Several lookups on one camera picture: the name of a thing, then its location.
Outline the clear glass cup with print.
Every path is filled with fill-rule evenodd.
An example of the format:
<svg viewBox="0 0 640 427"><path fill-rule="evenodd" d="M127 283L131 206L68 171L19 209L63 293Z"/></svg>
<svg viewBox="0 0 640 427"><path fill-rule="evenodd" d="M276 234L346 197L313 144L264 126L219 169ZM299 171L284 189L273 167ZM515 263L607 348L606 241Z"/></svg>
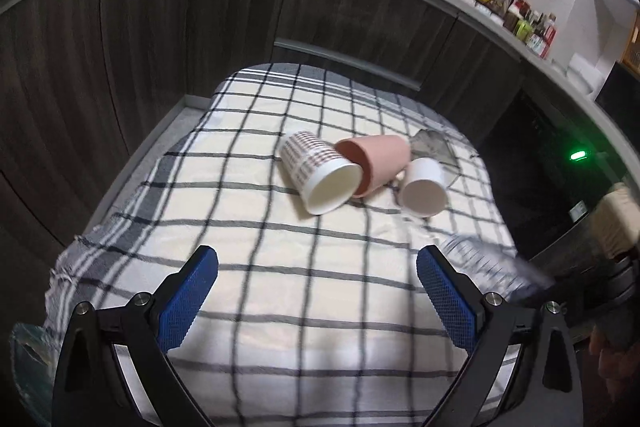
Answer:
<svg viewBox="0 0 640 427"><path fill-rule="evenodd" d="M511 249L469 235L454 235L440 245L450 265L465 274L486 294L502 296L510 303L536 297L554 285L552 277L519 258Z"/></svg>

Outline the white paper cup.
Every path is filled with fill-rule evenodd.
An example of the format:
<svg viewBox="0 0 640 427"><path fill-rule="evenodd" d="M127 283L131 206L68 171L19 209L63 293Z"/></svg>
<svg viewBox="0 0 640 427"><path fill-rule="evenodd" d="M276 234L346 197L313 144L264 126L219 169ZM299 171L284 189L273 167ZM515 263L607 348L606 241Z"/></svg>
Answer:
<svg viewBox="0 0 640 427"><path fill-rule="evenodd" d="M431 218L447 206L444 170L433 158L416 158L401 180L399 204L413 215Z"/></svg>

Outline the grey square transparent cup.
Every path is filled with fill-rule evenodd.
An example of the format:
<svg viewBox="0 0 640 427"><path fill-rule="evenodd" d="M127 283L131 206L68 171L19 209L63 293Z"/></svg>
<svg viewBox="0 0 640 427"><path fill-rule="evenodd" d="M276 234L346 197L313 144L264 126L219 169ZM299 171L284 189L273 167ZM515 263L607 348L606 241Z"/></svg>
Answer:
<svg viewBox="0 0 640 427"><path fill-rule="evenodd" d="M454 149L442 132L421 129L409 139L411 158L431 158L439 162L446 187L457 181L461 167Z"/></svg>

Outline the pink plastic cup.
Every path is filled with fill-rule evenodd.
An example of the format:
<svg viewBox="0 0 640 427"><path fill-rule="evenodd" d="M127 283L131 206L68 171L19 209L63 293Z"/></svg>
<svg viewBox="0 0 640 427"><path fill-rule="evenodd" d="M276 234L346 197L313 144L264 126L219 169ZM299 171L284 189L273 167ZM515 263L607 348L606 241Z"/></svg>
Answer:
<svg viewBox="0 0 640 427"><path fill-rule="evenodd" d="M368 135L338 141L334 145L349 161L362 169L362 178L354 194L366 197L404 170L411 158L409 142L399 135Z"/></svg>

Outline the patterned paper cup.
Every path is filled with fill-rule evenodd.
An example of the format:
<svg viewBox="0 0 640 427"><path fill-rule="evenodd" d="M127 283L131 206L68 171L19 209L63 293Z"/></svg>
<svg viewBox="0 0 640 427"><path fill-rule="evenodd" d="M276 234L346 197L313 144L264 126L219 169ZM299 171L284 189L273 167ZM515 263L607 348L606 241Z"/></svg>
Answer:
<svg viewBox="0 0 640 427"><path fill-rule="evenodd" d="M304 208L321 216L344 205L362 181L362 168L309 131L286 134L278 156Z"/></svg>

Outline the white checkered cloth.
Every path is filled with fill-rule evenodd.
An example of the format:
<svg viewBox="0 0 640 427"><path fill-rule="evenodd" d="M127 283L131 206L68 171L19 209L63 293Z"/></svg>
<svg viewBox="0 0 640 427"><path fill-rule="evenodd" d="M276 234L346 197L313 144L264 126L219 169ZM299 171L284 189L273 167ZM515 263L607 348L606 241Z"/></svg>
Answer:
<svg viewBox="0 0 640 427"><path fill-rule="evenodd" d="M461 174L430 219L391 186L311 216L277 151L297 129L329 143L436 130ZM514 251L484 162L448 121L333 72L254 65L221 83L122 210L58 257L44 326L61 340L77 303L121 306L207 245L217 280L169 358L214 424L417 426L465 359L416 276L418 251L454 235Z"/></svg>

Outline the built-in black dishwasher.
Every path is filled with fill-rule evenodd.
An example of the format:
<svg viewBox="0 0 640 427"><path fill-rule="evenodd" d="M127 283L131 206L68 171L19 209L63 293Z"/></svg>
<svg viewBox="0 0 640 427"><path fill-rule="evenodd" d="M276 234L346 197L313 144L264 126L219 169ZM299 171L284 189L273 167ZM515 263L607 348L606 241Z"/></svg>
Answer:
<svg viewBox="0 0 640 427"><path fill-rule="evenodd" d="M628 169L587 118L525 90L478 147L518 255L557 241Z"/></svg>

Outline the condiment bottles group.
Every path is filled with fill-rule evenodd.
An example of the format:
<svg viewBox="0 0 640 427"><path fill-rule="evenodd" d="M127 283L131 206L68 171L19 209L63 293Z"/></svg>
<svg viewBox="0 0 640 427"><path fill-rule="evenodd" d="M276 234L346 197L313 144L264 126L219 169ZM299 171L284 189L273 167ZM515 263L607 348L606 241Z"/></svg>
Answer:
<svg viewBox="0 0 640 427"><path fill-rule="evenodd" d="M556 15L533 10L525 0L515 0L506 10L502 26L536 56L549 56L556 35Z"/></svg>

